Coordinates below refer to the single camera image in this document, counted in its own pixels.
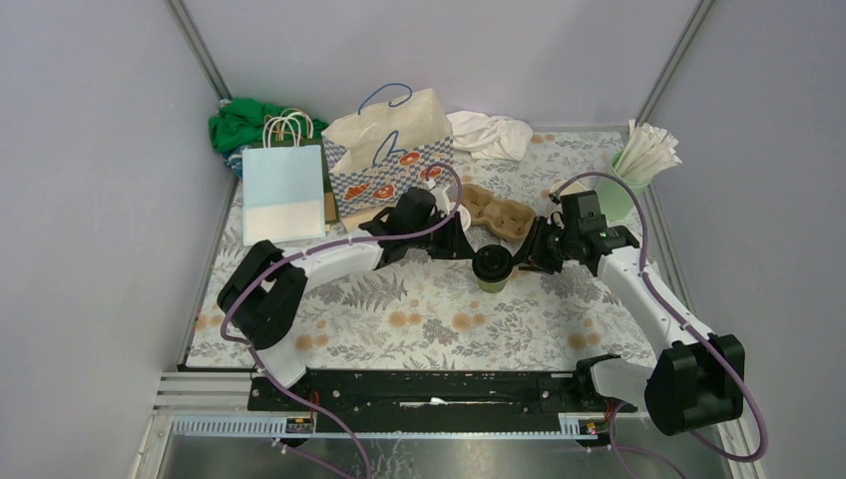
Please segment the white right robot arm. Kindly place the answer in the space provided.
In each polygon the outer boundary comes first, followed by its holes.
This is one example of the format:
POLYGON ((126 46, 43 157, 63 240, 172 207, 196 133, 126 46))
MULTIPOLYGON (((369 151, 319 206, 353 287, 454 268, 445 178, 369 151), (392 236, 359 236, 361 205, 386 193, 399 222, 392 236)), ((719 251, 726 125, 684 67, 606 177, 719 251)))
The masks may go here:
POLYGON ((514 264, 548 274, 568 261, 583 265, 622 303, 656 356, 652 367, 615 354, 578 361, 576 404, 596 411, 610 399, 627 402, 667 436, 739 418, 745 360, 739 340, 715 334, 672 294, 639 239, 608 225, 595 192, 565 195, 560 204, 560 221, 535 217, 514 264))

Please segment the stack of black paper cups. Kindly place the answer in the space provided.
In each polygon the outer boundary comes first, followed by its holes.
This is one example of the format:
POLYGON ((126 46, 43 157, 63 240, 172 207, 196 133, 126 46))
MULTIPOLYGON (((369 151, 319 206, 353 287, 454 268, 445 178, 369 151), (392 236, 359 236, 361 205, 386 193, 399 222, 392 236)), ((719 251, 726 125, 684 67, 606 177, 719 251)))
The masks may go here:
POLYGON ((551 214, 552 212, 559 211, 561 209, 560 203, 558 202, 560 196, 582 193, 588 190, 588 188, 580 181, 572 181, 566 188, 564 188, 565 183, 566 181, 564 180, 556 182, 546 193, 547 199, 551 202, 546 208, 547 214, 551 214))

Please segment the white coffee lid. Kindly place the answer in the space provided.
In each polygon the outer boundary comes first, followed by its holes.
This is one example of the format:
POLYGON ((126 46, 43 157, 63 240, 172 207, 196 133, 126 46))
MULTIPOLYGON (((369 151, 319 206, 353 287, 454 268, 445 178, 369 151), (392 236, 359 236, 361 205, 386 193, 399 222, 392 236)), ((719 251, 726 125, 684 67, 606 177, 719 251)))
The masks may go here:
POLYGON ((472 216, 471 216, 470 212, 467 210, 467 208, 464 205, 459 205, 457 213, 456 213, 456 217, 460 221, 462 231, 464 233, 466 233, 472 225, 472 216))

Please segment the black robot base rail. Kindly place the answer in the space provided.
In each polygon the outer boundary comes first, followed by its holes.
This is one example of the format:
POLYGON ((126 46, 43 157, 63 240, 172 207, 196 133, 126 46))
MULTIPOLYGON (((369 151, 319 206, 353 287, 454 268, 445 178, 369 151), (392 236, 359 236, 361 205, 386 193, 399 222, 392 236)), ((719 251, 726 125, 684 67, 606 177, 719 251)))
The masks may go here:
POLYGON ((596 424, 616 401, 571 371, 309 369, 285 392, 252 379, 250 411, 304 413, 320 433, 555 433, 562 414, 596 424))

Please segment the green paper coffee cup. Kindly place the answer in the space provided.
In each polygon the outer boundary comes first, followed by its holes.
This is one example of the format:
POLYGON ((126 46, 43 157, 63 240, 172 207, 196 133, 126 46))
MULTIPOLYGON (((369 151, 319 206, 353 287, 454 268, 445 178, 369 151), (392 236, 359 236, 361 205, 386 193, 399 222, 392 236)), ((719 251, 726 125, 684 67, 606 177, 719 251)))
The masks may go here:
POLYGON ((509 277, 510 275, 508 273, 498 275, 483 274, 477 275, 477 282, 482 291, 495 294, 504 289, 509 277))

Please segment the black coffee lid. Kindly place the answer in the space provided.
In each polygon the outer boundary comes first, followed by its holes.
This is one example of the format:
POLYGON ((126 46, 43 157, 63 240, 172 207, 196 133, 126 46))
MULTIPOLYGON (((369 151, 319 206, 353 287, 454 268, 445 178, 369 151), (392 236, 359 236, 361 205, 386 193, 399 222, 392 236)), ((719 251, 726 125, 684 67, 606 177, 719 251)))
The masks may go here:
POLYGON ((472 258, 472 270, 475 276, 484 282, 495 283, 506 280, 513 269, 511 253, 499 244, 481 247, 472 258))

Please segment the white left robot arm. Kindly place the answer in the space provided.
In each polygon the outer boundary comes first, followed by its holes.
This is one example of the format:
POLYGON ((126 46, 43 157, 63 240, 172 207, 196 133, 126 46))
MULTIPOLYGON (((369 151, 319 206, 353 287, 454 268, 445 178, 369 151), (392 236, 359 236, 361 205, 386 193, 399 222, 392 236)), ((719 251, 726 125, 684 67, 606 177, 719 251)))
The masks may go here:
POLYGON ((313 289, 403 259, 411 249, 433 259, 469 259, 469 212, 442 189, 413 187, 342 238, 299 251, 265 239, 254 244, 217 295, 221 335, 247 346, 255 365, 274 379, 271 397, 287 410, 308 400, 307 367, 291 330, 303 297, 313 289))

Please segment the blue checkered paper bag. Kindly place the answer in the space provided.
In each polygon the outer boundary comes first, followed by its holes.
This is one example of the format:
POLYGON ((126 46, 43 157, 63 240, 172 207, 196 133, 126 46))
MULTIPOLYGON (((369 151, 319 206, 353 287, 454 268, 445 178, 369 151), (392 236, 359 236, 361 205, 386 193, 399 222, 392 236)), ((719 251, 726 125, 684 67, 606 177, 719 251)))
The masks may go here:
POLYGON ((395 205, 409 188, 440 176, 454 156, 452 124, 436 92, 396 82, 329 124, 321 140, 345 223, 395 205))

